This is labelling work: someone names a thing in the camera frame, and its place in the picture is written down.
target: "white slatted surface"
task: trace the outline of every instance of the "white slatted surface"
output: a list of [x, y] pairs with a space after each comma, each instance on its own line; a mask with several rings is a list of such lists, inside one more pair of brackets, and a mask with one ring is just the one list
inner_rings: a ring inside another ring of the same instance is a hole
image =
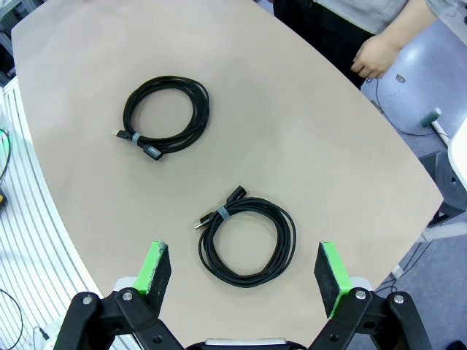
[[[101, 295], [70, 240], [42, 175], [26, 123], [17, 78], [4, 88], [12, 157], [2, 190], [8, 198], [0, 213], [0, 289], [13, 296], [23, 311], [24, 330], [15, 349], [32, 349], [34, 326], [45, 327], [66, 313], [71, 298], [85, 290]], [[0, 168], [7, 145], [0, 147]], [[0, 297], [0, 349], [20, 334], [15, 304]], [[138, 349], [126, 336], [113, 349]]]

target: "gray shirt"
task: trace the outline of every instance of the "gray shirt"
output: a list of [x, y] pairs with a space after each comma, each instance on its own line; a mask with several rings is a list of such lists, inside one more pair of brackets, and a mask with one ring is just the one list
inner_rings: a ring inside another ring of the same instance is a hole
[[363, 30], [379, 34], [401, 13], [408, 0], [315, 0]]

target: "gray floor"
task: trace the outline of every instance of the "gray floor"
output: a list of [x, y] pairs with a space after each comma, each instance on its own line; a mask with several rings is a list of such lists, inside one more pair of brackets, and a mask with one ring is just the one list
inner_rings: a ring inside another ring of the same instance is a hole
[[[272, 12], [267, 0], [258, 3]], [[382, 109], [401, 130], [424, 134], [433, 131], [422, 128], [421, 119], [438, 107], [443, 112], [439, 123], [452, 137], [467, 115], [466, 58], [467, 47], [443, 23], [434, 23], [404, 48], [391, 70], [379, 81]], [[397, 75], [405, 82], [399, 82]], [[376, 80], [364, 84], [361, 90], [369, 100], [376, 100]], [[418, 157], [446, 150], [437, 135], [401, 137]], [[459, 221], [467, 221], [467, 214], [445, 225]], [[427, 245], [420, 246], [409, 267]], [[417, 246], [410, 249], [401, 266], [407, 264]], [[466, 252], [467, 236], [433, 241], [413, 269], [395, 284], [414, 298], [435, 350], [445, 349], [454, 340], [467, 343]], [[386, 289], [380, 295], [389, 292]], [[348, 349], [366, 350], [374, 346], [368, 337], [356, 335]]]

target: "bolt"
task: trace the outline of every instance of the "bolt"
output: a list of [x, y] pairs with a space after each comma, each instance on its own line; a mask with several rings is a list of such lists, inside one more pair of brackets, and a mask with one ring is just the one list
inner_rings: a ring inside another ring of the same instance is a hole
[[355, 296], [357, 297], [357, 299], [363, 300], [366, 298], [366, 293], [363, 290], [358, 290], [355, 293]]
[[91, 297], [90, 295], [88, 295], [87, 297], [84, 297], [82, 299], [82, 303], [85, 304], [85, 305], [90, 304], [91, 301], [93, 301], [93, 297]]
[[122, 299], [124, 299], [125, 301], [131, 300], [132, 298], [133, 298], [133, 295], [131, 294], [131, 292], [125, 292], [122, 295]]
[[394, 301], [397, 304], [402, 304], [404, 302], [404, 297], [402, 295], [396, 295], [394, 296]]

